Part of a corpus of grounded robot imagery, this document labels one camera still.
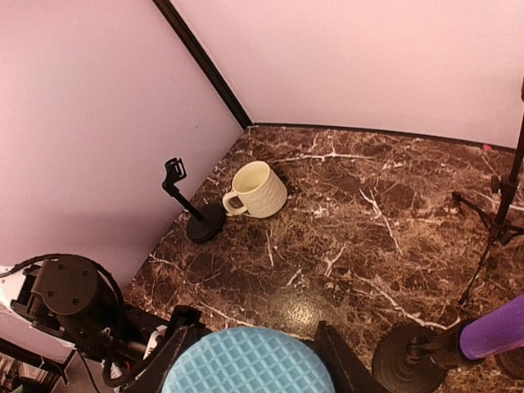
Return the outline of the black round-base blue mic stand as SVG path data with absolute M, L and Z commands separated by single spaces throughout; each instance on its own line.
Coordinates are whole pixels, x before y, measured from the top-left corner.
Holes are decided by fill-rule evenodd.
M 195 243 L 204 243 L 215 238 L 226 221 L 225 209 L 220 203 L 211 203 L 195 207 L 179 190 L 177 183 L 187 177 L 187 171 L 181 158 L 173 158 L 165 162 L 165 180 L 163 190 L 174 198 L 191 218 L 187 222 L 187 237 Z

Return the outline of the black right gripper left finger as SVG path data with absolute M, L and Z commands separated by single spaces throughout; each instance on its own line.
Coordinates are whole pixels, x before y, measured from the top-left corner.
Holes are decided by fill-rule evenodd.
M 156 393 L 161 392 L 169 370 L 177 359 L 192 345 L 205 335 L 204 327 L 181 327 L 154 350 L 153 360 L 147 365 L 141 375 L 128 387 L 125 393 Z

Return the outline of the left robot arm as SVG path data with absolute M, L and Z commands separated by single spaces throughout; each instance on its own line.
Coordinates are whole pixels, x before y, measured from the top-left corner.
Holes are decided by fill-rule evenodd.
M 124 301 L 99 263 L 72 254 L 41 255 L 1 268 L 1 303 L 32 328 L 102 363 L 117 392 L 159 392 L 180 355 L 209 329 L 201 311 L 177 305 L 168 319 Z

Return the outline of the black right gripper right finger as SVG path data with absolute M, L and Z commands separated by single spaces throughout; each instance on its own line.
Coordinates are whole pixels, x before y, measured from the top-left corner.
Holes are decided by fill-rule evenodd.
M 341 334 L 320 321 L 314 334 L 314 352 L 323 361 L 336 393 L 387 393 L 349 347 Z

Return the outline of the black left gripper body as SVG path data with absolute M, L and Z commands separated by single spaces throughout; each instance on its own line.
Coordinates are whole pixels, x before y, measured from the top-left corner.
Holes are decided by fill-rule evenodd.
M 169 337 L 182 327 L 205 327 L 201 311 L 177 305 L 170 319 L 165 320 L 134 307 L 127 307 L 125 321 L 117 340 L 111 340 L 109 359 L 104 361 L 102 377 L 113 389 L 125 389 L 133 383 L 153 360 Z

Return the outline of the blue toy microphone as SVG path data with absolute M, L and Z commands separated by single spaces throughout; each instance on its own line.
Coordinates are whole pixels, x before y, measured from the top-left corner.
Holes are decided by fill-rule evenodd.
M 163 392 L 334 392 L 323 361 L 305 343 L 262 327 L 214 332 L 171 366 Z

